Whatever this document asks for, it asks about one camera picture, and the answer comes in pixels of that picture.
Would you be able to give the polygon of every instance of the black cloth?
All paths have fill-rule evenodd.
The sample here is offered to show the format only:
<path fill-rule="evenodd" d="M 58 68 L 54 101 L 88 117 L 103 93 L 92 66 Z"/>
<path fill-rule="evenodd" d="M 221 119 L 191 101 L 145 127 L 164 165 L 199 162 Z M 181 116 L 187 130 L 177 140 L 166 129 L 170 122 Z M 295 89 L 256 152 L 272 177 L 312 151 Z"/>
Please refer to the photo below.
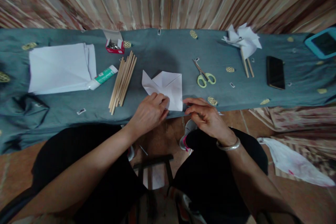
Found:
<path fill-rule="evenodd" d="M 33 184 L 40 191 L 86 153 L 120 130 L 107 124 L 68 128 L 49 139 L 34 163 Z M 267 156 L 257 140 L 232 129 L 241 143 L 267 174 Z M 244 223 L 249 212 L 239 194 L 224 151 L 216 140 L 196 130 L 186 139 L 194 152 L 181 165 L 172 186 L 186 193 L 207 223 Z M 84 205 L 76 223 L 119 223 L 133 204 L 147 192 L 128 159 L 127 152 L 110 167 Z"/>
<path fill-rule="evenodd" d="M 258 141 L 231 130 L 267 175 L 268 159 Z M 194 151 L 178 169 L 172 186 L 188 195 L 208 224 L 246 223 L 250 213 L 236 186 L 229 158 L 217 148 L 216 141 L 200 129 L 188 134 L 185 142 Z"/>

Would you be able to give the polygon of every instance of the green scissors handle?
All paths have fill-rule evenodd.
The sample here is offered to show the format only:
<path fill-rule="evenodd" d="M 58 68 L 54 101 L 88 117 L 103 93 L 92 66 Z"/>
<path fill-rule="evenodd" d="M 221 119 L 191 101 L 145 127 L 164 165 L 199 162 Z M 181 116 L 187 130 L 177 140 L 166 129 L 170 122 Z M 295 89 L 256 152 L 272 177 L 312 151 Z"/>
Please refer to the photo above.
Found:
<path fill-rule="evenodd" d="M 208 82 L 210 84 L 215 84 L 216 83 L 216 78 L 215 76 L 213 76 L 211 73 L 203 73 L 206 77 L 206 79 L 208 80 Z M 206 80 L 204 79 L 203 75 L 200 74 L 198 77 L 197 77 L 197 84 L 201 87 L 201 88 L 205 88 L 207 86 L 207 82 Z"/>

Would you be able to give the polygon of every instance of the hand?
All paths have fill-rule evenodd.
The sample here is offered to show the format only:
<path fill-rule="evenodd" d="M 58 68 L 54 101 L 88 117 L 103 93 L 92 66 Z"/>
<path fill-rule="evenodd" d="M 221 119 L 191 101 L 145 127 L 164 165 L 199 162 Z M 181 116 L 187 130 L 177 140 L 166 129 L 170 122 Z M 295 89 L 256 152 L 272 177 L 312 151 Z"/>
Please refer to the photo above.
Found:
<path fill-rule="evenodd" d="M 169 98 L 164 94 L 152 93 L 138 106 L 134 116 L 125 126 L 134 133 L 135 140 L 157 127 L 167 117 L 165 109 Z"/>
<path fill-rule="evenodd" d="M 183 102 L 190 106 L 185 114 L 191 114 L 191 119 L 199 129 L 209 136 L 217 138 L 223 146 L 231 146 L 236 143 L 236 135 L 221 119 L 215 107 L 208 104 L 203 98 L 187 98 Z"/>

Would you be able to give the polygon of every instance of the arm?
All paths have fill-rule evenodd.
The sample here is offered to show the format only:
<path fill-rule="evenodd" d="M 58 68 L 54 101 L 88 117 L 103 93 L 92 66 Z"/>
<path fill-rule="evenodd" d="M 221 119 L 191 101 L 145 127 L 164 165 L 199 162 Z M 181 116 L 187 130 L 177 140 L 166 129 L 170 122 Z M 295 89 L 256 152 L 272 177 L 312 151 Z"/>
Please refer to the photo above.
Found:
<path fill-rule="evenodd" d="M 183 102 L 191 105 L 185 113 L 191 114 L 191 119 L 201 130 L 217 138 L 223 146 L 236 143 L 237 137 L 226 126 L 215 107 L 201 98 L 187 98 Z M 242 145 L 235 150 L 227 151 L 226 154 L 239 192 L 254 218 L 260 211 L 293 213 L 280 192 Z"/>
<path fill-rule="evenodd" d="M 141 135 L 158 126 L 167 116 L 169 99 L 153 93 L 139 105 L 130 122 L 98 147 L 69 166 L 44 187 L 12 221 L 27 216 L 58 213 L 85 200 L 109 167 Z"/>

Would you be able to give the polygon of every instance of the smartphone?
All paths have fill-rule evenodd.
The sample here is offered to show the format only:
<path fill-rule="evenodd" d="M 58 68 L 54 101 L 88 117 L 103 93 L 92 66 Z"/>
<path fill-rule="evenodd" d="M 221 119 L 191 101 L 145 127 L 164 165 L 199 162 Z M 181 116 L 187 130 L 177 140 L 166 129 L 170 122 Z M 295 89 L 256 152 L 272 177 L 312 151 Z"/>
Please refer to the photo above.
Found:
<path fill-rule="evenodd" d="M 281 59 L 267 56 L 267 85 L 273 88 L 284 90 L 285 75 L 284 75 L 284 62 Z"/>

